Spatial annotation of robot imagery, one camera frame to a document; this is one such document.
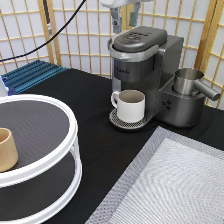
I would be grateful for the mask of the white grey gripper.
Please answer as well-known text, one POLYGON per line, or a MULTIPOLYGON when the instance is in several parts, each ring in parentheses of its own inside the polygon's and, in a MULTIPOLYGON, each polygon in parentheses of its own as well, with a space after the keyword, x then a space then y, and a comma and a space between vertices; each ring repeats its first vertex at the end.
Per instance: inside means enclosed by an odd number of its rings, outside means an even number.
POLYGON ((129 25, 131 27, 137 26, 137 20, 138 20, 138 13, 141 7, 142 0, 100 0, 100 3, 103 7, 111 8, 110 13, 112 16, 112 26, 113 26, 113 32, 115 34, 119 34, 121 32, 120 27, 120 11, 117 7, 126 6, 129 4, 133 4, 132 12, 130 13, 130 19, 129 19, 129 25))

